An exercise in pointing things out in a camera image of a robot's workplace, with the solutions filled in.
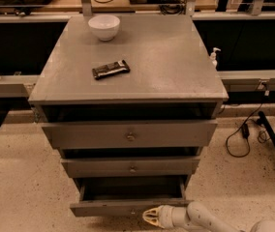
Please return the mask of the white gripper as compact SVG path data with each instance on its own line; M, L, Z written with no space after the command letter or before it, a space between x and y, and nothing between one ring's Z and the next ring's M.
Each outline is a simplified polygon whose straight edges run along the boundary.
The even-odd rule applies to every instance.
M185 207L170 205L148 209L143 212L142 216L149 224L166 229L175 227L187 229L190 222Z

